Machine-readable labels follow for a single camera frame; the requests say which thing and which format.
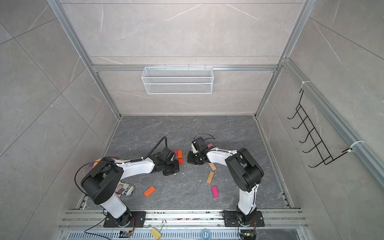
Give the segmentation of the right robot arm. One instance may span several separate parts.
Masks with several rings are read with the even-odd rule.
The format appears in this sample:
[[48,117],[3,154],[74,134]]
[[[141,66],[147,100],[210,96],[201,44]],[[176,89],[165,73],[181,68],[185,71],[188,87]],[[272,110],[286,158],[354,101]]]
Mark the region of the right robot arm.
[[231,212],[227,219],[233,217],[241,225],[248,226],[262,218],[261,213],[257,211],[256,196],[264,171],[247,149],[222,150],[207,144],[202,137],[195,137],[188,155],[188,163],[210,163],[228,167],[240,193],[236,212]]

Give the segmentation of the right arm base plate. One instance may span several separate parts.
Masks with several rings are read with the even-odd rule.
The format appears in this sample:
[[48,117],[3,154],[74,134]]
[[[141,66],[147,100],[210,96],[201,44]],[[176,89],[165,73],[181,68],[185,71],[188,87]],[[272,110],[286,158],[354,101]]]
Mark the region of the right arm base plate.
[[264,227],[264,217],[262,212],[254,210],[249,215],[245,215],[240,210],[236,211],[222,211],[225,227]]

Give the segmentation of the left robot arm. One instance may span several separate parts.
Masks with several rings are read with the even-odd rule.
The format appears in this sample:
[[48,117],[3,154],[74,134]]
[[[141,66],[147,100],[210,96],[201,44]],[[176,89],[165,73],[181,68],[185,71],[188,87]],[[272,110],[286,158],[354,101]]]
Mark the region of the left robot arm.
[[121,180],[158,172],[169,176],[180,170],[179,161],[174,151],[168,147],[166,136],[162,137],[148,154],[139,159],[120,160],[104,157],[99,161],[93,161],[92,164],[93,168],[80,183],[75,182],[75,185],[116,220],[130,216],[129,208],[116,193]]

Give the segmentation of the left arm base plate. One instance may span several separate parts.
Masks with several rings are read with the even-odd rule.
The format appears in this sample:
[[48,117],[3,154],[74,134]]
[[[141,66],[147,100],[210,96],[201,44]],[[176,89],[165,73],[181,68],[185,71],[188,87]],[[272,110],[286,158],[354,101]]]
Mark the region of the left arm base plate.
[[146,220],[145,211],[127,211],[119,218],[115,219],[110,213],[107,213],[104,221],[104,228],[142,228]]

